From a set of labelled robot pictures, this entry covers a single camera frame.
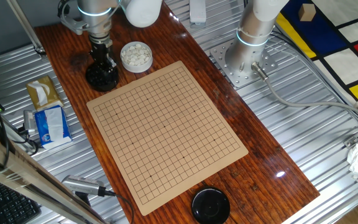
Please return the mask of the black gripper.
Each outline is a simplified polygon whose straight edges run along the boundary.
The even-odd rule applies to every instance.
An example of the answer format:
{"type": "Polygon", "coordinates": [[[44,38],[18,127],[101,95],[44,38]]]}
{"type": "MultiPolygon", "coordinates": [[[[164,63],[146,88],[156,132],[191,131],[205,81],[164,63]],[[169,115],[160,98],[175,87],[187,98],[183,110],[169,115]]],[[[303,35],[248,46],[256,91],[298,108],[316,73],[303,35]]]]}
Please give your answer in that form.
{"type": "Polygon", "coordinates": [[[110,76],[117,75],[116,62],[110,56],[112,40],[90,39],[90,41],[92,46],[90,54],[95,62],[95,75],[105,76],[106,73],[110,76]]]}

